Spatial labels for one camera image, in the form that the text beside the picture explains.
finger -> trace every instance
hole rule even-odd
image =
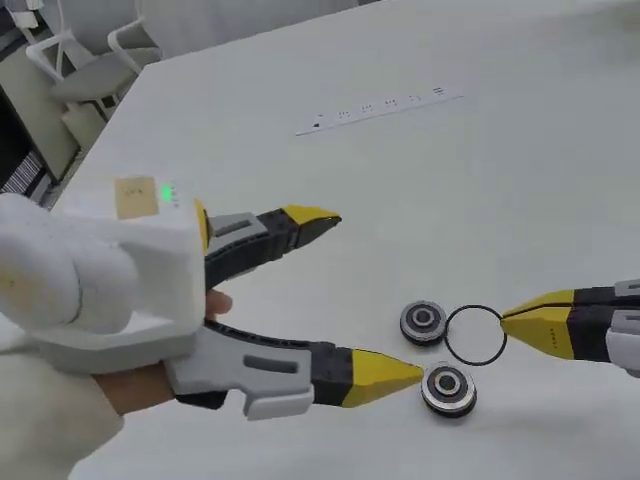
[[[232,306],[233,300],[230,296],[217,290],[207,293],[206,316],[208,319],[213,320],[216,315],[227,313]]]

metal bearing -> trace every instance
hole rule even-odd
[[[404,307],[400,316],[400,331],[411,343],[434,345],[442,340],[447,315],[440,305],[418,301]]]
[[[425,370],[420,390],[424,403],[447,418],[468,415],[478,399],[471,376],[447,362],[436,363]]]

black rubber ring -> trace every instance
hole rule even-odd
[[[466,360],[462,358],[453,350],[453,348],[451,347],[451,344],[449,343],[449,325],[451,324],[451,320],[453,320],[453,318],[456,315],[458,315],[460,312],[463,312],[465,310],[472,310],[472,309],[484,310],[494,315],[498,319],[498,321],[502,321],[502,315],[500,315],[491,307],[487,307],[485,305],[463,305],[459,308],[456,308],[453,312],[451,312],[451,315],[449,315],[449,318],[447,318],[447,321],[444,324],[444,344],[447,347],[447,350],[449,350],[449,353],[453,355],[453,358],[455,358],[459,362],[464,363],[465,365],[469,365],[471,367],[485,367],[487,365],[491,365],[493,362],[498,360],[504,353],[504,349],[507,348],[508,337],[506,333],[504,334],[504,337],[502,337],[502,345],[500,345],[500,349],[498,350],[498,352],[489,360],[485,360],[483,362],[472,362],[471,360]]]

table surface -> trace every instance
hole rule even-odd
[[[147,67],[61,201],[158,174],[216,214],[335,209],[337,229],[225,285],[225,321],[450,359],[402,338],[405,304],[504,310],[640,276],[639,9],[524,3],[383,2]],[[321,111],[442,85],[465,98],[294,136]],[[453,341],[490,354],[497,330],[469,317]],[[471,373],[479,402],[455,423],[416,388],[257,423],[239,394],[216,413],[167,404],[73,478],[637,478],[640,381],[515,341]]]

white power strip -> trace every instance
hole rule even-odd
[[[369,118],[380,117],[390,113],[397,113],[410,108],[424,107],[436,103],[447,102],[462,98],[462,95],[451,92],[442,87],[431,90],[426,95],[406,95],[391,97],[379,102],[366,103],[351,110],[340,110],[334,114],[318,115],[309,124],[305,125],[296,136],[308,135],[310,133],[327,130],[328,128],[346,125],[348,123],[360,122]]]

